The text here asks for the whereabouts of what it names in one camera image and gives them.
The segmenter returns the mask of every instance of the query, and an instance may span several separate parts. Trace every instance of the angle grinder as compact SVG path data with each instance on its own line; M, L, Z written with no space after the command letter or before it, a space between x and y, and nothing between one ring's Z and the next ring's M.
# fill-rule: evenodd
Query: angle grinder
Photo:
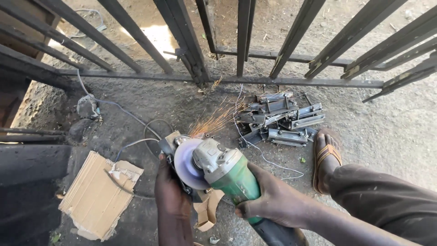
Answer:
M247 158L240 150L228 149L211 138L179 142L174 152L174 169L181 181L192 189L222 190L235 205L261 196L257 179L247 168ZM269 246L308 245L298 228L260 217L247 221Z

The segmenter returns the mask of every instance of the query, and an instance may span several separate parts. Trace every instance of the dark pants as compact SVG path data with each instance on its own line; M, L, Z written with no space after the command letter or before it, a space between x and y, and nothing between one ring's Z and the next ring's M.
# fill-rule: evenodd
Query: dark pants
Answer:
M437 245L437 193L359 165L338 167L331 197L350 215L420 245Z

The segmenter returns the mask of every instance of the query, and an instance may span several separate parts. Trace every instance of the sandy ground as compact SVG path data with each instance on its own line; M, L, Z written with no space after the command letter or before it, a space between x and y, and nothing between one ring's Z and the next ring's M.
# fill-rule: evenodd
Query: sandy ground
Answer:
M156 63L151 61L141 47L121 30L120 25L96 0L67 0L66 2L73 9L90 8L101 11L104 23L108 27L103 33L147 71L161 72ZM302 2L303 0L259 0L251 48L278 51ZM366 2L366 0L327 0L295 53L317 54L320 52ZM145 33L156 43L158 49L173 51L172 49L177 47L153 1L120 0L120 3L138 25L144 28ZM185 3L211 73L217 75L234 74L236 57L225 56L216 61L208 56L208 45L206 40L202 38L203 30L194 3L192 0L186 0ZM400 29L436 4L436 0L408 1L342 57L357 58L395 32L390 24ZM218 43L236 47L237 1L215 0L212 1L212 5L215 12ZM406 14L406 11L410 11L411 16ZM85 18L95 25L99 22L96 15L90 15L87 12L83 12L82 15L86 15ZM60 28L69 35L77 31L67 23L60 24ZM87 48L94 46L94 43L88 38L76 40ZM75 59L87 62L71 51L61 47L57 48L72 55ZM101 47L98 46L93 52L106 59L118 70L130 71L127 66ZM367 72L361 75L361 79L386 81L425 58L427 56L389 72ZM69 67L51 57L45 57L43 61L56 67ZM176 63L174 57L169 57L169 62L176 71L187 74L185 68L181 63ZM245 75L268 76L272 66L272 60L249 58L245 64ZM280 76L303 77L307 70L306 64L287 63ZM341 68L329 67L318 77L338 78L341 74ZM354 163L367 166L437 191L437 185L433 182L437 178L437 163L435 161L437 154L434 151L437 147L435 142L437 138L435 131L437 114L434 110L437 95L435 79L436 76L431 76L367 104L362 104L361 100L377 93L377 90L322 87L286 88L297 94L307 92L313 102L322 103L326 110L326 122L318 125L317 128L329 127L339 132L343 142L342 155L345 164ZM236 98L239 93L239 86L236 84L219 85L210 94L201 95L197 92L197 87L190 83L99 78L84 78L83 80L97 98L117 102L145 122L156 118L166 119L182 133L188 132L189 125L198 118L205 108L205 114L211 113L226 96ZM68 129L77 120L74 108L61 91L36 83L31 86L31 90L32 93L28 100L21 107L21 114L15 120L15 126ZM269 87L268 90L273 92L276 87ZM244 91L246 95L254 95L262 90L255 85L246 85ZM300 101L300 105L305 105L305 102ZM70 165L71 175L66 178L66 186L72 181L74 174L79 171L89 150L98 151L104 157L113 160L121 147L142 138L143 126L137 121L126 116L114 106L102 104L100 108L103 122L97 123L96 130L88 137L85 146L75 147ZM56 112L60 109L64 110L64 114L56 116ZM152 127L161 130L162 135L170 131L168 127L158 123L152 124ZM217 133L217 137L230 148L237 146L235 139L238 138L238 133L232 126ZM270 142L259 143L257 146L262 150L267 160L305 173L299 179L288 179L288 184L314 199L341 209L330 197L321 197L312 190L312 144L305 148L275 146ZM259 151L247 149L243 153L248 159L276 176L284 178L295 175L293 172L268 165L261 158ZM299 162L301 157L306 159L306 163ZM146 151L145 146L138 144L130 147L123 152L121 158L145 169L145 174L136 190L152 194L157 161ZM68 218L64 218L63 225L57 230L62 233L61 240L57 244L157 245L156 207L152 201L134 199L120 218L117 234L104 243L88 241L70 234L69 230L72 226L72 222ZM315 233L305 233L310 245L329 245L329 242ZM207 232L194 230L194 235L197 242L205 245L209 244L208 239L211 236L220 239L218 246L263 245L261 239L248 224L236 217L233 208L225 203L220 203L218 206L215 227Z

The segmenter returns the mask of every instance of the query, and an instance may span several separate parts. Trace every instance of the leaf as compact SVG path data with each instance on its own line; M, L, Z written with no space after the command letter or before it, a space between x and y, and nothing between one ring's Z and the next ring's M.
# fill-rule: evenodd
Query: leaf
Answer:
M52 243L58 242L60 238L61 238L61 233L54 235L52 237Z

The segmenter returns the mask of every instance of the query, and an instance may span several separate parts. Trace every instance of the cardboard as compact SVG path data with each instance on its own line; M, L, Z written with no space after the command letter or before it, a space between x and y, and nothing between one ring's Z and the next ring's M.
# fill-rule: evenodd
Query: cardboard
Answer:
M127 161L118 161L114 167L114 162L90 151L59 205L59 210L73 219L78 235L102 242L114 234L121 213L133 197L118 188L104 170L130 191L144 171Z
M202 232L211 229L217 219L215 217L215 211L221 198L225 195L221 190L212 190L205 194L203 191L198 191L202 203L194 203L194 210L198 214L198 222L196 228Z

